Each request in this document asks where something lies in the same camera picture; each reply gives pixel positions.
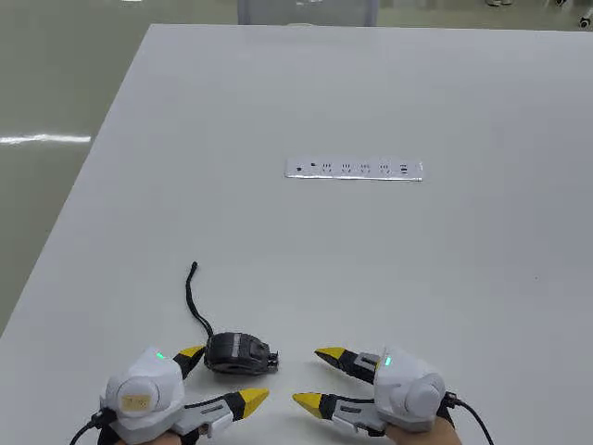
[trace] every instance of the power outlet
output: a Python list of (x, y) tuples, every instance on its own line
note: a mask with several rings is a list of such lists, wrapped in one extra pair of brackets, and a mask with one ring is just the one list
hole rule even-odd
[(421, 162), (396, 158), (353, 159), (343, 156), (302, 157), (286, 161), (284, 175), (300, 179), (370, 179), (377, 181), (421, 181)]

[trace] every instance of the black cord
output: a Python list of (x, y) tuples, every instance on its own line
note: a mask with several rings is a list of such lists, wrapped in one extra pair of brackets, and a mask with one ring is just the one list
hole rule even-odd
[(109, 425), (111, 422), (114, 422), (117, 419), (117, 415), (115, 411), (110, 410), (109, 408), (105, 408), (101, 411), (96, 412), (91, 416), (91, 420), (83, 426), (78, 432), (74, 435), (72, 440), (70, 441), (70, 445), (74, 445), (78, 442), (78, 439), (82, 437), (84, 433), (86, 433), (91, 428), (102, 428), (105, 425)]
[(70, 445), (74, 445), (76, 442), (78, 442), (78, 439), (81, 438), (81, 436), (86, 433), (89, 429), (91, 429), (93, 426), (95, 426), (93, 424), (93, 421), (90, 421), (88, 424), (86, 424), (85, 426), (83, 426), (81, 429), (79, 429), (78, 433), (76, 433), (74, 435), (74, 437), (72, 438), (72, 440), (70, 441)]
[(192, 268), (190, 269), (189, 274), (187, 275), (187, 279), (185, 280), (185, 300), (187, 301), (187, 307), (189, 308), (189, 312), (191, 312), (192, 315), (194, 315), (194, 317), (196, 318), (196, 320), (198, 320), (204, 326), (204, 329), (206, 329), (206, 333), (208, 334), (208, 338), (210, 338), (214, 335), (212, 326), (210, 325), (208, 320), (201, 316), (200, 313), (197, 311), (197, 307), (194, 304), (194, 297), (192, 296), (191, 283), (192, 278), (194, 278), (194, 274), (196, 273), (196, 270), (197, 262), (194, 261), (192, 262)]
[(457, 394), (455, 394), (454, 392), (447, 392), (445, 394), (444, 402), (448, 408), (454, 409), (456, 406), (460, 406), (460, 407), (465, 408), (467, 411), (469, 411), (470, 414), (475, 419), (475, 421), (478, 423), (478, 425), (482, 428), (482, 431), (484, 431), (484, 435), (486, 436), (486, 440), (488, 441), (488, 444), (494, 445), (494, 440), (492, 440), (490, 433), (488, 433), (488, 429), (486, 428), (486, 425), (484, 424), (484, 422), (482, 421), (482, 419), (480, 418), (480, 416), (478, 415), (478, 413), (476, 412), (476, 410), (474, 408), (472, 408), (469, 404), (467, 404), (463, 400), (458, 399)]

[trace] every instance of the gray floor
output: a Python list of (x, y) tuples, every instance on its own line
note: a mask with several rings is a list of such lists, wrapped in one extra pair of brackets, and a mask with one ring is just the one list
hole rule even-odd
[[(382, 0), (378, 24), (579, 31), (589, 5)], [(0, 0), (0, 332), (148, 25), (236, 20), (234, 0)]]

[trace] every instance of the hand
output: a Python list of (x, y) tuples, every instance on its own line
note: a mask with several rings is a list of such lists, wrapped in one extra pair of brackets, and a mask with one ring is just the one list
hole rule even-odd
[(389, 425), (385, 434), (397, 445), (461, 445), (453, 425), (441, 417), (436, 418), (435, 426), (427, 433), (408, 433)]
[[(161, 437), (151, 440), (144, 445), (181, 445), (182, 440), (176, 434), (165, 433)], [(116, 445), (125, 445), (121, 440)]]

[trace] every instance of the white power strip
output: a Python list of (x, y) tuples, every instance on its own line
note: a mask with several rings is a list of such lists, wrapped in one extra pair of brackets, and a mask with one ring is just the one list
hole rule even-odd
[(300, 179), (370, 179), (375, 181), (421, 181), (421, 162), (393, 157), (355, 159), (345, 156), (308, 156), (286, 161), (284, 175)]

